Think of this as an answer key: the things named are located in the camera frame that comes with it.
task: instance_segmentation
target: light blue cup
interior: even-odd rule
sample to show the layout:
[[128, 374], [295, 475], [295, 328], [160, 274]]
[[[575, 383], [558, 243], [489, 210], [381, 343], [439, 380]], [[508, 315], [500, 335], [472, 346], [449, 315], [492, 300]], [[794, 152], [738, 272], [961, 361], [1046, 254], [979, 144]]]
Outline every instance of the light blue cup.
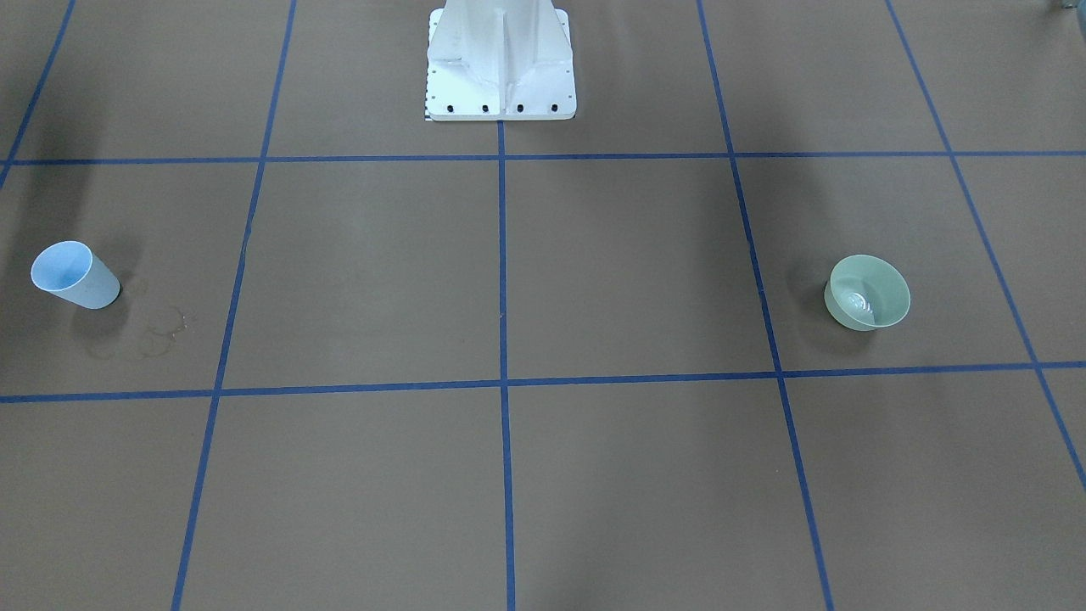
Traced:
[[825, 307], [853, 331], [874, 331], [909, 314], [909, 284], [893, 265], [870, 254], [854, 254], [833, 266], [825, 282]]
[[90, 310], [105, 308], [121, 292], [113, 271], [79, 241], [62, 241], [42, 250], [30, 265], [30, 280]]

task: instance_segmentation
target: floor tile square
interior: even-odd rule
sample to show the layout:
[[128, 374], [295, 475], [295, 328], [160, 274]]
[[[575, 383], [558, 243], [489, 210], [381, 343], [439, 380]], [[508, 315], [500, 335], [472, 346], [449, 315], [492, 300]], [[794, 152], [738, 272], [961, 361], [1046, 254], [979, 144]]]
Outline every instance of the floor tile square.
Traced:
[[[946, 158], [742, 160], [785, 369], [1023, 362], [1022, 344]], [[823, 289], [849, 254], [880, 256], [912, 294], [898, 326], [837, 324]]]
[[706, 2], [738, 151], [943, 150], [882, 2]]
[[[255, 166], [17, 166], [0, 190], [0, 394], [211, 389]], [[80, 240], [121, 295], [86, 310], [35, 288]]]
[[3, 406], [3, 608], [167, 609], [206, 419], [207, 399]]
[[272, 153], [496, 154], [494, 122], [425, 119], [427, 33], [442, 5], [300, 2]]
[[507, 123], [510, 153], [725, 150], [694, 2], [555, 7], [569, 13], [577, 116]]
[[498, 377], [497, 164], [274, 163], [227, 386]]
[[0, 21], [0, 155], [8, 158], [64, 21], [66, 0], [3, 5]]
[[18, 157], [260, 154], [287, 9], [78, 2]]
[[727, 161], [507, 173], [512, 377], [772, 370]]
[[493, 390], [224, 399], [187, 611], [502, 609]]
[[1033, 372], [788, 383], [841, 611], [1086, 600], [1086, 495]]
[[518, 609], [824, 608], [774, 382], [509, 400]]
[[959, 163], [1037, 358], [1086, 359], [1086, 156]]
[[1059, 4], [894, 3], [955, 149], [1086, 149], [1086, 44]]

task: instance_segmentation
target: blue tape line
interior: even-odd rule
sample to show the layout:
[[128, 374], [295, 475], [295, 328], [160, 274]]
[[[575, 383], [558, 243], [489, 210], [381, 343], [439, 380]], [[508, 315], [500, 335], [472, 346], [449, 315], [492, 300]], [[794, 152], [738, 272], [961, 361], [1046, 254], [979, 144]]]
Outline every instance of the blue tape line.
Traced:
[[260, 386], [252, 389], [224, 389], [220, 397], [275, 397], [280, 395], [330, 395], [346, 393], [400, 393], [405, 391], [453, 391], [464, 389], [498, 389], [497, 380], [466, 380], [456, 382], [393, 382], [384, 384], [332, 384], [324, 386]]
[[[1051, 361], [1039, 364], [1046, 370], [1086, 369], [1086, 361]], [[862, 368], [838, 370], [784, 370], [781, 375], [786, 379], [816, 378], [863, 378], [877, 375], [915, 375], [946, 374], [995, 371], [1031, 371], [1033, 364], [976, 364], [964, 366], [918, 366], [899, 368]], [[666, 384], [681, 382], [727, 382], [742, 380], [773, 380], [773, 371], [755, 372], [721, 372], [691, 374], [649, 374], [649, 375], [597, 375], [570, 378], [521, 378], [501, 380], [463, 380], [446, 382], [392, 382], [374, 384], [332, 384], [313, 386], [254, 386], [193, 391], [137, 391], [119, 393], [71, 393], [53, 395], [4, 395], [0, 404], [52, 404], [79, 402], [125, 402], [138, 399], [185, 399], [219, 397], [273, 397], [277, 395], [325, 395], [325, 394], [364, 394], [364, 393], [397, 393], [409, 391], [456, 391], [465, 389], [501, 389], [533, 387], [533, 386], [584, 386], [608, 384]]]
[[728, 124], [728, 111], [724, 106], [724, 96], [720, 87], [717, 61], [712, 53], [712, 41], [709, 37], [709, 26], [705, 18], [705, 5], [702, 0], [697, 0], [697, 13], [698, 18], [702, 22], [702, 36], [705, 40], [705, 52], [709, 61], [709, 72], [712, 76], [712, 89], [717, 96], [717, 107], [720, 111], [720, 125], [724, 131], [724, 142], [728, 145], [732, 178], [735, 182], [735, 195], [738, 200], [740, 213], [743, 216], [743, 231], [746, 233], [747, 244], [749, 245], [750, 266], [754, 269], [755, 282], [758, 287], [758, 298], [761, 301], [761, 314], [766, 326], [766, 338], [769, 341], [769, 351], [773, 358], [773, 373], [776, 378], [776, 386], [781, 396], [781, 407], [784, 410], [784, 421], [788, 429], [788, 442], [792, 445], [792, 458], [796, 466], [796, 479], [799, 481], [799, 494], [803, 497], [804, 512], [807, 514], [807, 529], [810, 534], [811, 548], [815, 552], [815, 561], [818, 565], [819, 582], [822, 585], [822, 597], [825, 601], [826, 610], [833, 611], [833, 593], [830, 588], [830, 577], [826, 573], [825, 561], [822, 556], [822, 544], [818, 533], [818, 523], [815, 520], [815, 507], [811, 502], [810, 492], [807, 486], [807, 474], [804, 469], [803, 454], [799, 448], [799, 437], [796, 434], [795, 424], [792, 418], [792, 405], [788, 400], [788, 392], [785, 385], [783, 369], [781, 368], [781, 357], [776, 347], [776, 336], [773, 333], [773, 321], [769, 314], [769, 302], [766, 298], [766, 287], [762, 282], [761, 268], [758, 264], [758, 252], [755, 247], [754, 233], [750, 229], [750, 217], [747, 213], [746, 198], [743, 192], [743, 180], [740, 176], [738, 162], [735, 157], [735, 147], [732, 142], [732, 131]]
[[272, 155], [268, 163], [370, 163], [389, 161], [496, 161], [496, 154], [334, 154]]
[[[955, 151], [955, 156], [1086, 156], [1086, 151]], [[905, 157], [949, 156], [946, 151], [748, 151], [674, 152], [674, 153], [574, 153], [574, 154], [507, 154], [506, 161], [585, 161], [636, 158], [811, 158], [811, 157]], [[338, 154], [338, 155], [265, 155], [265, 156], [163, 156], [114, 158], [16, 158], [12, 166], [38, 165], [180, 165], [212, 163], [378, 163], [411, 161], [496, 161], [496, 154]]]
[[737, 152], [737, 158], [810, 158], [810, 157], [871, 157], [871, 156], [947, 156], [944, 151], [765, 151]]
[[955, 156], [1086, 156], [1083, 151], [954, 151]]
[[258, 156], [162, 156], [115, 158], [16, 160], [12, 165], [182, 165], [186, 163], [257, 163]]
[[555, 153], [509, 154], [509, 161], [592, 161], [622, 158], [727, 158], [725, 152], [659, 152], [659, 153]]
[[692, 373], [656, 375], [596, 375], [577, 378], [522, 378], [509, 381], [509, 386], [582, 386], [593, 384], [660, 384], [673, 382], [722, 382], [732, 380], [772, 380], [775, 372]]
[[498, 369], [502, 389], [502, 473], [505, 489], [505, 598], [507, 611], [517, 609], [516, 545], [513, 517], [513, 448], [509, 430], [509, 342], [507, 313], [505, 122], [497, 122], [497, 251], [498, 251]]
[[891, 18], [894, 21], [894, 27], [897, 29], [897, 35], [901, 39], [901, 47], [905, 48], [905, 54], [909, 58], [909, 65], [912, 66], [912, 72], [917, 77], [917, 82], [920, 84], [920, 89], [924, 93], [924, 100], [927, 102], [927, 110], [932, 113], [932, 119], [935, 122], [936, 129], [938, 129], [939, 138], [943, 139], [943, 145], [946, 148], [947, 152], [950, 153], [950, 164], [954, 166], [955, 175], [958, 177], [958, 184], [961, 187], [962, 194], [965, 195], [965, 203], [969, 205], [969, 212], [973, 216], [973, 222], [976, 225], [976, 230], [981, 236], [981, 241], [984, 243], [984, 249], [988, 253], [988, 260], [992, 263], [992, 268], [995, 270], [996, 278], [999, 280], [999, 287], [1003, 291], [1003, 297], [1006, 297], [1008, 308], [1010, 308], [1011, 311], [1011, 317], [1014, 319], [1014, 326], [1018, 327], [1019, 335], [1022, 338], [1022, 344], [1025, 346], [1025, 351], [1030, 355], [1030, 361], [1034, 366], [1037, 382], [1040, 384], [1040, 389], [1045, 394], [1045, 400], [1048, 402], [1048, 408], [1051, 410], [1052, 418], [1056, 420], [1056, 425], [1060, 431], [1060, 436], [1063, 438], [1068, 456], [1071, 458], [1071, 462], [1075, 468], [1076, 474], [1078, 475], [1078, 482], [1082, 484], [1083, 491], [1086, 492], [1086, 470], [1083, 469], [1083, 463], [1078, 458], [1077, 450], [1075, 450], [1074, 442], [1068, 434], [1066, 427], [1063, 423], [1063, 417], [1060, 415], [1060, 408], [1057, 406], [1056, 398], [1052, 396], [1052, 393], [1048, 387], [1048, 381], [1045, 379], [1044, 368], [1037, 359], [1037, 353], [1033, 348], [1033, 342], [1030, 340], [1030, 334], [1026, 332], [1025, 324], [1022, 322], [1022, 317], [1019, 315], [1018, 305], [1014, 303], [1014, 296], [1011, 294], [1010, 285], [1007, 283], [1007, 278], [1003, 276], [1003, 270], [999, 265], [999, 259], [996, 257], [996, 251], [992, 246], [992, 242], [988, 240], [988, 232], [984, 229], [984, 222], [981, 220], [981, 214], [976, 208], [975, 202], [973, 201], [973, 194], [969, 190], [969, 184], [965, 183], [965, 176], [961, 171], [961, 165], [959, 165], [958, 157], [954, 148], [950, 145], [950, 139], [947, 138], [946, 130], [943, 127], [943, 120], [939, 118], [939, 113], [935, 110], [935, 102], [932, 99], [931, 91], [927, 89], [927, 84], [924, 82], [924, 77], [920, 74], [920, 66], [917, 64], [917, 59], [912, 54], [912, 48], [909, 46], [909, 40], [905, 35], [905, 28], [901, 26], [901, 21], [897, 16], [897, 11], [894, 10], [894, 2], [892, 0], [884, 1], [886, 3], [886, 10], [889, 11]]
[[[279, 66], [276, 71], [275, 86], [272, 89], [272, 102], [268, 104], [267, 122], [264, 126], [264, 141], [261, 145], [261, 157], [266, 157], [268, 147], [272, 142], [272, 128], [275, 125], [275, 112], [279, 100], [279, 89], [282, 86], [282, 75], [287, 67], [287, 53], [290, 49], [290, 36], [294, 27], [294, 14], [298, 9], [298, 0], [290, 1], [290, 10], [287, 13], [287, 27], [282, 36], [282, 47], [279, 51]], [[171, 611], [180, 611], [181, 597], [185, 594], [185, 580], [188, 575], [189, 556], [192, 551], [192, 539], [195, 536], [197, 517], [200, 512], [200, 498], [203, 495], [203, 484], [207, 472], [207, 457], [211, 454], [212, 438], [215, 433], [215, 421], [218, 416], [219, 396], [223, 391], [223, 381], [226, 377], [226, 362], [230, 356], [230, 341], [233, 335], [233, 323], [238, 314], [238, 302], [241, 297], [241, 283], [245, 273], [245, 251], [249, 247], [249, 238], [253, 231], [253, 218], [256, 215], [256, 205], [260, 201], [261, 184], [264, 180], [265, 162], [261, 161], [256, 166], [256, 177], [253, 180], [253, 192], [249, 200], [249, 214], [245, 218], [245, 230], [241, 238], [241, 252], [238, 254], [238, 267], [233, 278], [233, 291], [230, 295], [230, 309], [226, 318], [226, 329], [223, 332], [223, 347], [219, 352], [218, 368], [215, 373], [215, 395], [211, 400], [211, 408], [207, 410], [207, 427], [204, 431], [204, 442], [200, 451], [200, 464], [197, 470], [197, 481], [192, 488], [192, 505], [189, 508], [189, 521], [185, 529], [185, 542], [181, 547], [181, 559], [177, 568], [177, 582], [174, 584], [174, 598]]]
[[1049, 361], [1040, 364], [1040, 367], [1046, 370], [1075, 370], [1086, 368], [1086, 361]]
[[46, 60], [46, 66], [41, 69], [41, 76], [38, 77], [38, 84], [30, 96], [30, 102], [26, 104], [26, 112], [23, 113], [23, 120], [18, 124], [18, 131], [15, 132], [15, 140], [12, 141], [11, 149], [8, 151], [8, 158], [4, 160], [3, 168], [0, 169], [0, 188], [8, 180], [8, 173], [11, 170], [12, 162], [18, 153], [20, 144], [23, 143], [23, 137], [26, 136], [26, 128], [30, 125], [30, 117], [34, 115], [34, 109], [38, 105], [38, 99], [41, 98], [41, 90], [46, 87], [46, 79], [49, 78], [49, 73], [53, 69], [53, 62], [56, 60], [56, 53], [61, 50], [61, 42], [64, 40], [64, 34], [67, 31], [67, 25], [72, 21], [72, 11], [74, 10], [75, 0], [68, 0], [67, 9], [64, 11], [64, 18], [61, 20], [61, 27], [56, 30], [56, 38], [53, 40], [53, 48], [49, 51], [49, 59]]
[[980, 364], [970, 366], [919, 366], [904, 368], [862, 368], [842, 370], [795, 370], [783, 372], [784, 378], [853, 378], [871, 375], [913, 375], [934, 373], [969, 373], [987, 371], [1024, 371], [1033, 364]]
[[53, 404], [77, 402], [125, 402], [132, 399], [207, 398], [212, 391], [135, 391], [129, 393], [65, 393], [55, 395], [7, 395], [0, 404]]
[[215, 434], [215, 421], [218, 416], [218, 397], [212, 397], [207, 408], [207, 424], [204, 427], [204, 440], [200, 446], [200, 462], [197, 466], [195, 484], [192, 486], [192, 502], [189, 504], [189, 520], [185, 525], [185, 540], [181, 542], [181, 559], [177, 563], [177, 581], [174, 582], [174, 597], [171, 611], [180, 611], [181, 596], [185, 594], [185, 578], [189, 573], [189, 558], [192, 556], [192, 538], [197, 533], [197, 518], [200, 515], [200, 499], [203, 497], [204, 479], [207, 476], [207, 457], [211, 456], [211, 441]]

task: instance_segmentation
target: cup rim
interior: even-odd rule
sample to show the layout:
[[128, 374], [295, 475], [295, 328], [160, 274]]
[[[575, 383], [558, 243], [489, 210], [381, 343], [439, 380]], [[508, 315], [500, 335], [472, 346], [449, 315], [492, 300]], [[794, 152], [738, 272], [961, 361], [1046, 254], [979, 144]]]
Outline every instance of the cup rim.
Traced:
[[[41, 260], [41, 257], [45, 256], [50, 250], [53, 250], [55, 247], [60, 247], [60, 246], [63, 246], [63, 245], [68, 245], [68, 244], [76, 244], [76, 245], [79, 246], [79, 249], [84, 253], [90, 255], [90, 262], [87, 264], [87, 268], [83, 270], [83, 273], [80, 273], [78, 278], [76, 278], [75, 280], [73, 280], [72, 282], [70, 282], [67, 285], [62, 285], [62, 287], [59, 287], [59, 288], [47, 288], [47, 287], [43, 287], [40, 283], [38, 283], [38, 277], [37, 277], [38, 273], [36, 273], [35, 270], [37, 270], [39, 268], [38, 267], [38, 262]], [[34, 257], [34, 263], [30, 264], [30, 281], [34, 282], [34, 285], [36, 285], [36, 287], [38, 287], [41, 290], [45, 290], [47, 292], [58, 292], [58, 291], [61, 291], [61, 290], [67, 290], [70, 288], [74, 287], [75, 284], [79, 283], [80, 281], [84, 280], [84, 278], [87, 277], [87, 273], [90, 272], [91, 267], [94, 266], [94, 258], [93, 257], [94, 257], [94, 253], [90, 250], [90, 246], [87, 245], [87, 244], [85, 244], [85, 243], [83, 243], [79, 240], [64, 240], [64, 241], [59, 241], [59, 242], [56, 242], [54, 244], [49, 245], [48, 247], [46, 247], [45, 250], [42, 250], [41, 252], [39, 252], [37, 256]]]
[[866, 328], [870, 328], [872, 330], [886, 329], [886, 328], [889, 328], [889, 327], [894, 327], [897, 323], [904, 321], [905, 317], [908, 316], [909, 310], [912, 308], [912, 290], [909, 289], [909, 282], [906, 281], [905, 276], [901, 275], [901, 271], [899, 271], [897, 269], [897, 267], [895, 267], [893, 264], [891, 264], [885, 258], [881, 258], [881, 257], [875, 256], [873, 254], [862, 254], [862, 253], [860, 253], [860, 254], [849, 254], [848, 256], [845, 256], [841, 260], [837, 260], [836, 264], [834, 264], [833, 269], [830, 270], [830, 278], [828, 280], [828, 283], [829, 284], [833, 283], [834, 276], [837, 275], [837, 272], [841, 269], [841, 266], [843, 264], [845, 264], [847, 260], [857, 260], [857, 259], [874, 260], [877, 265], [881, 265], [881, 266], [885, 267], [886, 269], [893, 271], [893, 275], [897, 279], [897, 281], [900, 282], [900, 284], [901, 284], [902, 288], [905, 288], [905, 310], [901, 313], [900, 317], [898, 317], [897, 319], [895, 319], [892, 322], [881, 323], [881, 324], [880, 323], [868, 323], [868, 322], [861, 321], [861, 320], [857, 319], [856, 317], [851, 316], [850, 314], [848, 314], [848, 310], [846, 310], [844, 307], [842, 307], [841, 302], [837, 300], [837, 295], [836, 294], [832, 294], [833, 291], [831, 290], [830, 291], [831, 295], [833, 296], [834, 302], [837, 304], [837, 309], [841, 310], [841, 314], [843, 316], [847, 317], [848, 320], [854, 321], [856, 324], [862, 326], [862, 327], [866, 327]]

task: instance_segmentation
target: stain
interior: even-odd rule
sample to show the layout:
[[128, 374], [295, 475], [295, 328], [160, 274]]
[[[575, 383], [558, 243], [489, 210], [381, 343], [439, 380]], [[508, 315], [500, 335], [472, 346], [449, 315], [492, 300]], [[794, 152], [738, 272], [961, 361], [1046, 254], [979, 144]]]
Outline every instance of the stain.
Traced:
[[189, 329], [189, 321], [174, 305], [153, 314], [140, 335], [137, 352], [144, 359], [162, 357], [177, 344], [177, 336]]
[[149, 303], [150, 288], [147, 278], [131, 278], [109, 308], [76, 321], [75, 331], [87, 356], [99, 361], [138, 362], [164, 357], [177, 347], [193, 317], [177, 305]]

